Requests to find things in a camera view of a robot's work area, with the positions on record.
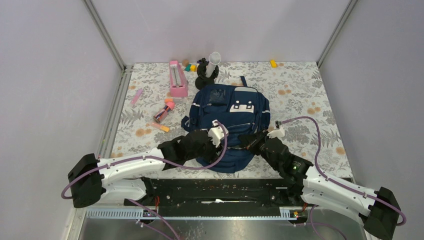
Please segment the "navy blue backpack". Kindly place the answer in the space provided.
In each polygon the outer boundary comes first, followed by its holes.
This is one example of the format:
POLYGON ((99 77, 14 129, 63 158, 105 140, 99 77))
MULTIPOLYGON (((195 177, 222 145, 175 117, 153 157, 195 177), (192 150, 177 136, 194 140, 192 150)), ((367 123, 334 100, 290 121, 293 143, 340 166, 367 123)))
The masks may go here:
POLYGON ((269 100, 243 80, 242 86, 210 84, 193 98, 189 114, 181 120, 187 131, 208 130, 217 120, 228 130, 227 149, 221 161, 211 170, 233 174, 243 170, 254 155, 242 147, 240 135, 251 135, 267 129, 271 121, 269 100))

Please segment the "pink-capped marker tube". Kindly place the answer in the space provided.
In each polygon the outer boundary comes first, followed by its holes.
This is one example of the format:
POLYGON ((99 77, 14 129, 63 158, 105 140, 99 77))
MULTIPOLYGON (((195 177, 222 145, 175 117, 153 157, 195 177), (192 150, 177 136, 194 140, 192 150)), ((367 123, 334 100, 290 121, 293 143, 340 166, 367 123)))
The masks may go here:
POLYGON ((166 102, 164 107, 153 116, 153 120, 160 124, 175 108, 175 105, 176 104, 173 101, 166 102))

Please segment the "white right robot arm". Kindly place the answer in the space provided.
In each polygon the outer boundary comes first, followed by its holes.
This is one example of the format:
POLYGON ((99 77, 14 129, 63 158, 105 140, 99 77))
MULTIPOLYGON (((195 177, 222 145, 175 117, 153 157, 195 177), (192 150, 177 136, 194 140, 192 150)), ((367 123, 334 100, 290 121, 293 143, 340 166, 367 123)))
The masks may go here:
POLYGON ((332 210, 356 221, 380 240, 393 239, 400 217, 400 206, 394 193, 356 185, 326 174, 311 161, 297 156, 267 130, 240 135, 241 146, 261 156, 283 178, 287 201, 293 206, 303 202, 332 210))

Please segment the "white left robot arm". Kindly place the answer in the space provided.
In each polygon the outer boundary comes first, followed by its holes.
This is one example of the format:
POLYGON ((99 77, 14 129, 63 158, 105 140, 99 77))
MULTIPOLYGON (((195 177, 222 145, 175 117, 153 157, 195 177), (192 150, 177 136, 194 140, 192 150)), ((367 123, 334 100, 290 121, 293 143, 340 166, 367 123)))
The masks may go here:
POLYGON ((136 188, 132 183, 124 184, 120 190, 116 182, 173 168, 188 170, 190 167, 185 163, 196 158, 210 160, 211 163, 204 166, 204 169, 210 169, 223 159, 228 134, 227 129, 218 126, 194 130, 130 157, 97 158, 93 153, 86 154, 67 174, 69 183, 62 190, 61 198, 72 200, 75 208, 85 208, 102 199, 119 202, 133 199, 148 206, 155 200, 154 190, 146 186, 136 188))

